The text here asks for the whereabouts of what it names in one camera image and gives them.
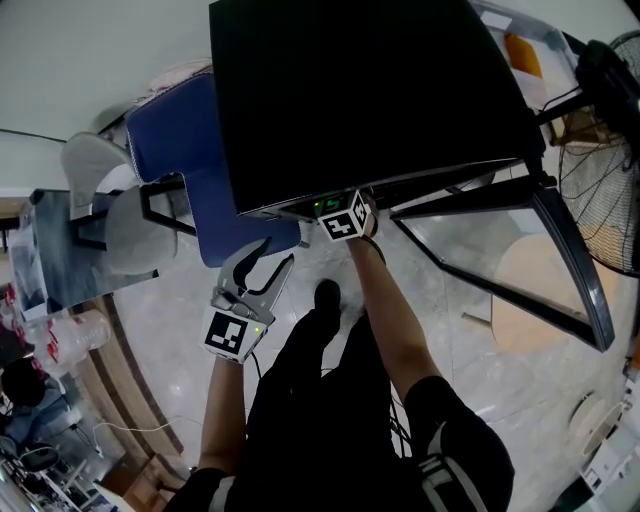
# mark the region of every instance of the table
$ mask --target table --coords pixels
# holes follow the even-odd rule
[[[542,155],[533,113],[465,0],[241,5],[210,6],[239,214],[313,218],[313,200],[368,186],[391,206],[443,175],[453,185]]]
[[[108,208],[114,196],[96,194],[94,211]],[[83,226],[82,236],[100,239],[104,221]],[[151,279],[157,272],[136,276],[116,274],[105,251],[73,242],[69,222],[69,192],[36,190],[11,233],[9,255],[16,296],[25,320],[33,320],[125,286]]]
[[[607,301],[613,303],[618,276],[598,263],[595,266]],[[552,297],[572,311],[584,308],[560,253],[546,234],[526,235],[515,241],[500,259],[495,279],[534,296]],[[558,328],[495,295],[491,296],[491,321],[468,313],[463,317],[491,328],[501,352],[529,354],[567,337]]]

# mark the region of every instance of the white wall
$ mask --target white wall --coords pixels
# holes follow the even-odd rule
[[[210,3],[3,0],[0,128],[60,139],[101,128],[167,67],[211,56]]]
[[[572,35],[640,28],[622,0],[494,0]],[[61,139],[103,127],[184,60],[210,56],[210,0],[3,0],[0,128]],[[0,196],[65,188],[55,143],[0,133]]]
[[[34,188],[67,189],[61,149],[58,142],[0,133],[0,197],[27,197]]]

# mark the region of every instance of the black shirt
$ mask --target black shirt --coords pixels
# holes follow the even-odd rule
[[[166,510],[433,510],[423,484],[429,448],[442,427],[442,456],[453,459],[468,475],[487,511],[506,511],[514,478],[509,455],[495,432],[446,380],[427,377],[416,383],[407,393],[405,409],[411,457],[400,458],[375,446],[363,452],[353,437],[350,449],[353,434],[348,429],[348,435],[328,445],[319,439],[321,431],[311,429],[291,439],[292,446],[284,443],[274,452],[281,457],[243,462],[259,464],[259,472],[244,471],[245,467],[230,477],[217,469],[197,471]],[[366,427],[361,433],[366,438]],[[474,510],[457,481],[441,487],[440,496],[449,511]]]

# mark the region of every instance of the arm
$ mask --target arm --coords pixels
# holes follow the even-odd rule
[[[364,305],[382,362],[403,401],[424,377],[440,375],[431,359],[420,322],[378,252],[360,238],[348,242],[356,264]]]
[[[202,426],[199,469],[235,474],[246,439],[242,365],[216,358]]]

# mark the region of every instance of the electric fan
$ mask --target electric fan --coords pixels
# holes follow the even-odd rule
[[[640,31],[591,41],[576,78],[581,92],[539,116],[564,123],[560,194],[593,258],[640,277]]]

